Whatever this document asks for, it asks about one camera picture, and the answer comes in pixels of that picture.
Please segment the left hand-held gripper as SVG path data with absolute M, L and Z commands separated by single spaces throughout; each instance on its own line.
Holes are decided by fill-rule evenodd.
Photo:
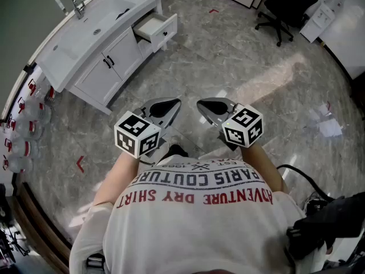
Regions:
M 180 107 L 179 98 L 162 97 L 127 111 L 114 125 L 115 146 L 135 159 L 152 156 L 165 143 L 163 136 Z

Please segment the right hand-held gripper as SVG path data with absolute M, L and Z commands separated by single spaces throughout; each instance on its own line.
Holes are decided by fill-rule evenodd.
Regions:
M 262 136 L 262 113 L 250 105 L 234 103 L 228 98 L 200 99 L 197 109 L 209 124 L 215 126 L 231 150 L 249 148 Z

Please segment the person's left forearm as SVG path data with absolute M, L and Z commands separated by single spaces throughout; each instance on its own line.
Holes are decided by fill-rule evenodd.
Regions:
M 137 176 L 139 164 L 140 159 L 122 152 L 97 190 L 93 205 L 115 204 L 118 197 Z

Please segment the person's right forearm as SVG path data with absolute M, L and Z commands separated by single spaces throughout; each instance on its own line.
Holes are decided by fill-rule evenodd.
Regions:
M 254 143 L 249 148 L 241 147 L 240 150 L 243 161 L 251 165 L 262 176 L 273 192 L 289 193 L 281 174 L 259 144 Z

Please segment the white lower cabinet drawer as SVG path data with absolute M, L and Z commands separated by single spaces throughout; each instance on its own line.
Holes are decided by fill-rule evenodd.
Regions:
M 151 42 L 143 38 L 138 38 L 137 45 L 140 49 L 143 59 L 147 59 L 151 54 L 154 53 Z

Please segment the black trousers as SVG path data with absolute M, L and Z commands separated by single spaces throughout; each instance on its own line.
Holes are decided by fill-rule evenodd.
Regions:
M 169 147 L 168 155 L 180 155 L 182 157 L 188 157 L 188 153 L 179 144 L 171 145 Z

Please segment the white cabinet door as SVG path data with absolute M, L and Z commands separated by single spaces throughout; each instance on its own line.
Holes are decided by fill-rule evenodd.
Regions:
M 131 29 L 120 34 L 103 51 L 103 55 L 122 81 L 128 79 L 143 59 Z
M 120 83 L 111 63 L 101 54 L 87 67 L 75 86 L 98 103 L 105 104 Z

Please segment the white vanity cabinet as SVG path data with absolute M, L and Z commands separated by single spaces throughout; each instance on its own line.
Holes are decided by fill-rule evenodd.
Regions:
M 115 20 L 126 8 L 130 10 Z M 93 0 L 87 5 L 82 19 L 72 17 L 52 36 L 36 58 L 36 63 L 55 91 L 67 90 L 105 114 L 110 114 L 108 104 L 127 80 L 121 80 L 105 104 L 92 99 L 75 83 L 120 34 L 129 29 L 133 31 L 135 25 L 153 12 L 163 15 L 161 0 Z M 96 29 L 101 29 L 101 32 L 93 35 Z M 134 36 L 136 42 L 142 38 L 135 33 Z

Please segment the black office chair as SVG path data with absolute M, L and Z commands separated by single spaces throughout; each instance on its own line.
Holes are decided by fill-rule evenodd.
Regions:
M 275 17 L 270 17 L 260 11 L 258 17 L 265 17 L 268 21 L 257 24 L 255 29 L 258 30 L 262 26 L 271 26 L 276 29 L 278 47 L 282 43 L 281 32 L 286 33 L 289 36 L 289 41 L 292 42 L 293 35 L 289 28 L 302 27 L 309 20 L 309 16 L 306 14 L 307 9 L 317 2 L 318 0 L 266 0 L 264 5 Z

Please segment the white printed shirt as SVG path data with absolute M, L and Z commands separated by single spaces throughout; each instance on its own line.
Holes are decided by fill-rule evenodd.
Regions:
M 70 254 L 70 274 L 102 253 L 110 274 L 305 274 L 326 247 L 289 255 L 286 230 L 304 217 L 260 173 L 235 159 L 171 156 L 136 175 L 114 201 L 93 205 Z

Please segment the chrome faucet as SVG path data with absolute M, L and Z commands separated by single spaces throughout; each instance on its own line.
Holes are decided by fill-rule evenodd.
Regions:
M 76 17 L 78 19 L 82 19 L 84 17 L 84 11 L 85 11 L 85 8 L 86 8 L 84 0 L 80 1 L 81 6 L 79 6 L 79 4 L 77 3 L 76 0 L 71 0 L 71 2 L 72 2 L 72 5 L 74 7 L 74 13 L 75 13 Z

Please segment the row of clear water jugs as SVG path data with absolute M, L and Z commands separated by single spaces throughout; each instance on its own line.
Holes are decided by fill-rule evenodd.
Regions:
M 8 136 L 4 145 L 8 155 L 3 157 L 2 168 L 15 174 L 32 170 L 39 156 L 38 140 L 51 120 L 52 111 L 47 102 L 55 99 L 55 90 L 46 78 L 31 79 L 28 88 L 28 96 L 18 98 L 18 113 L 10 115 L 5 124 Z

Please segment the white table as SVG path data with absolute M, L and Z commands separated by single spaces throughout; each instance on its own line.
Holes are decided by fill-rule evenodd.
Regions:
M 351 79 L 365 72 L 365 25 L 333 22 L 321 35 Z

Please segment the black waist bag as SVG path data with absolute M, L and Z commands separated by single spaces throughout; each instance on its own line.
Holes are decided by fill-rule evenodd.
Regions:
M 331 247 L 337 238 L 358 237 L 365 222 L 365 192 L 339 198 L 288 228 L 289 253 L 302 260 L 322 245 Z

